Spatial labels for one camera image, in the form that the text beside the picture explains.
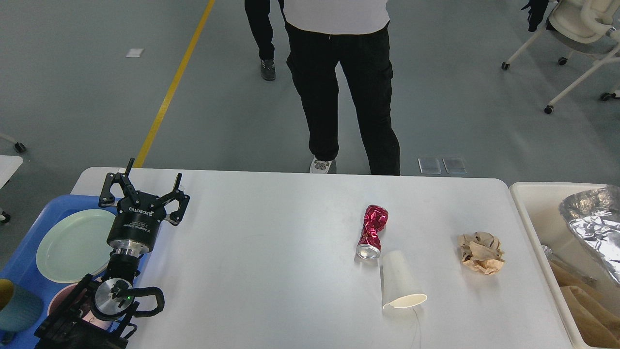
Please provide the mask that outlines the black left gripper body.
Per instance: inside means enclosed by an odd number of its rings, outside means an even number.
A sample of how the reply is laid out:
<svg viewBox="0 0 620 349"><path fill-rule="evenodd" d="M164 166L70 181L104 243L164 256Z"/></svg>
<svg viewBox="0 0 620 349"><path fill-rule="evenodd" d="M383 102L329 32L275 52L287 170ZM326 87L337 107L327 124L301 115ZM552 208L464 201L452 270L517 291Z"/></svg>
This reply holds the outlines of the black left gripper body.
<svg viewBox="0 0 620 349"><path fill-rule="evenodd" d="M111 226L107 244L120 248L141 245L140 254L153 251L161 222L167 216L158 196L138 194L138 203L131 197L120 199L116 205L118 214Z"/></svg>

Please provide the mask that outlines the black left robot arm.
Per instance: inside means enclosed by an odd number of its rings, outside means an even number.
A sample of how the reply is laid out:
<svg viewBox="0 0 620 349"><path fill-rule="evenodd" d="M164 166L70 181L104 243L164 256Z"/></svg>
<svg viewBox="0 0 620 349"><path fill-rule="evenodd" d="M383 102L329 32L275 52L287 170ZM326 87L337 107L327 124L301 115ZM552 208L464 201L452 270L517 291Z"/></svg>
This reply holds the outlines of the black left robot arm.
<svg viewBox="0 0 620 349"><path fill-rule="evenodd" d="M102 278L86 274L35 331L38 349L124 349L137 331L132 318L152 317L164 310L158 287L135 287L141 257L153 251L160 225L179 225L190 197L180 188L182 174L164 196L135 189L130 181L134 159L124 172L108 173L100 207L114 207L107 244L110 260Z"/></svg>

